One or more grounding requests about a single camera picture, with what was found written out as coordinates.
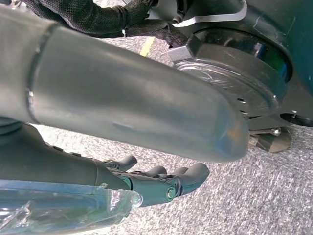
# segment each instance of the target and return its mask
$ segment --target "metal plate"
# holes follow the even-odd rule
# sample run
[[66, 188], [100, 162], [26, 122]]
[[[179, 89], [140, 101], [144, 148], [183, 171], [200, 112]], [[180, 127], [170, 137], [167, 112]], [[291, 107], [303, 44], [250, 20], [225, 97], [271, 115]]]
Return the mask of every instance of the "metal plate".
[[280, 108], [290, 71], [279, 51], [235, 30], [207, 34], [198, 33], [170, 55], [176, 68], [213, 85], [244, 116], [269, 115]]

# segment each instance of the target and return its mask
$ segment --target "gray carpet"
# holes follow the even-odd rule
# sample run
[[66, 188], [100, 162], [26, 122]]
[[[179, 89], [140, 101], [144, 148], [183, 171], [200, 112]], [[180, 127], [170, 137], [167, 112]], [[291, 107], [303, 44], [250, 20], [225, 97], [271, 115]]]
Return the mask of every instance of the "gray carpet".
[[[98, 1], [102, 6], [118, 0]], [[139, 53], [146, 38], [106, 40]], [[170, 64], [166, 45], [155, 40], [149, 57]], [[195, 161], [50, 127], [44, 139], [68, 152], [100, 160], [133, 154], [134, 170], [163, 165], [169, 172]], [[92, 235], [313, 234], [313, 129], [292, 127], [290, 149], [268, 154], [250, 148], [231, 164], [207, 164], [210, 176], [198, 190], [167, 205], [139, 208], [120, 225]]]

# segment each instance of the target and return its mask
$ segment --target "braided cable sleeve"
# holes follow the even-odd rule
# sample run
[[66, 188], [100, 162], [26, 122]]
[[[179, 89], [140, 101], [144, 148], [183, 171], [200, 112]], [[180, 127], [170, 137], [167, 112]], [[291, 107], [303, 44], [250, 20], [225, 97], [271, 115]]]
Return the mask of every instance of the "braided cable sleeve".
[[152, 0], [134, 0], [125, 7], [101, 8], [92, 0], [23, 0], [41, 18], [94, 35], [121, 31], [147, 17]]

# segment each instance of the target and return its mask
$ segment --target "reflective metal surface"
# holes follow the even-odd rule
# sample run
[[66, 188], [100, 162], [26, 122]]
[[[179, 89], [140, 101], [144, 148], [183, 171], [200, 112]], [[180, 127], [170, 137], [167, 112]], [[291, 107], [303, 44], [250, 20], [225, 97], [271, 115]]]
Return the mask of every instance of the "reflective metal surface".
[[176, 68], [212, 84], [244, 116], [269, 115], [279, 109], [286, 93], [288, 70], [278, 51], [252, 35], [233, 30], [218, 33], [222, 30], [201, 32], [201, 40], [193, 36], [185, 47], [171, 49], [170, 55]]
[[189, 20], [183, 21], [176, 27], [187, 27], [195, 23], [208, 23], [208, 22], [228, 22], [228, 21], [241, 21], [244, 19], [247, 11], [247, 5], [245, 0], [240, 0], [242, 8], [236, 13], [219, 14], [219, 15], [207, 15], [207, 16], [194, 16]]

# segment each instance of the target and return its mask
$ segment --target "robotic hand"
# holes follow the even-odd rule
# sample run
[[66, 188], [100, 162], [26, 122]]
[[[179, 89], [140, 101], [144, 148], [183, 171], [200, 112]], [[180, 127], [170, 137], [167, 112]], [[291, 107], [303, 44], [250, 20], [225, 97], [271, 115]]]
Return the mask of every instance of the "robotic hand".
[[97, 38], [155, 36], [172, 47], [187, 38], [163, 20], [146, 20], [153, 0], [134, 0], [125, 7], [101, 8], [92, 0], [23, 0], [36, 15]]
[[109, 160], [103, 163], [110, 172], [127, 182], [131, 190], [142, 195], [142, 207], [170, 202], [176, 197], [195, 191], [210, 174], [209, 169], [203, 163], [196, 163], [190, 168], [180, 167], [173, 174], [167, 174], [162, 166], [147, 172], [125, 172], [137, 162], [135, 157], [127, 156], [120, 162]]

